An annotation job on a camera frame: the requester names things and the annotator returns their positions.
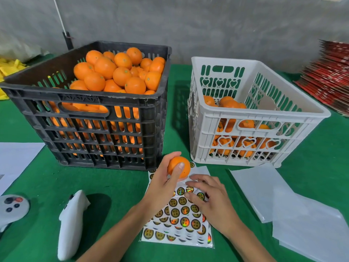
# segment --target forearm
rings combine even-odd
[[[242,222],[226,235],[244,262],[275,262],[254,233]]]
[[[149,219],[147,206],[141,201],[91,246],[78,261],[120,261]]]

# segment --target black plastic crate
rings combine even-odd
[[[76,79],[74,66],[85,61],[88,51],[118,53],[130,47],[137,47],[144,57],[166,59],[155,94],[67,89]],[[171,53],[172,48],[168,46],[95,41],[5,77],[0,87],[61,164],[153,170],[160,163],[163,148]],[[49,101],[55,103],[59,113],[52,109]],[[104,105],[109,112],[70,111],[63,107],[62,102]],[[120,107],[119,117],[115,106]],[[124,130],[120,128],[120,123],[124,123]],[[136,126],[139,126],[140,132],[136,131]]]

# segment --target controller handle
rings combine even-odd
[[[75,255],[81,240],[83,212],[90,205],[84,192],[79,190],[71,196],[59,215],[61,229],[58,239],[58,259],[64,261]]]

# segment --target white cable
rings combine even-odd
[[[67,36],[67,32],[65,31],[65,28],[64,28],[64,25],[63,25],[63,21],[62,21],[61,14],[60,14],[60,12],[59,12],[59,9],[58,9],[56,0],[53,0],[53,1],[55,2],[56,10],[57,10],[57,13],[58,13],[58,16],[59,16],[59,21],[61,22],[61,25],[62,25],[62,28],[63,28],[63,31],[64,31],[64,35],[65,35],[66,37],[68,37],[68,36]]]

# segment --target green table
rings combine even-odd
[[[191,66],[173,65],[169,77],[168,113],[163,153],[175,150],[190,158],[186,100]],[[40,142],[41,139],[10,100],[0,101],[0,141]],[[325,119],[278,169],[294,190],[339,209],[349,219],[349,120],[337,113]],[[218,176],[242,221],[255,233],[277,261],[310,261],[279,246],[272,237],[272,224],[262,224],[250,207],[229,170],[235,166],[207,165]],[[60,222],[58,216],[70,194],[83,189],[91,201],[84,213],[81,255],[117,223],[145,193],[146,172],[107,170],[60,165],[47,147],[6,191],[31,201],[29,213],[13,223],[0,240],[0,261],[57,261]],[[181,261],[238,261],[230,243],[213,229],[215,249],[139,242],[138,236],[123,261],[164,261],[180,254]]]

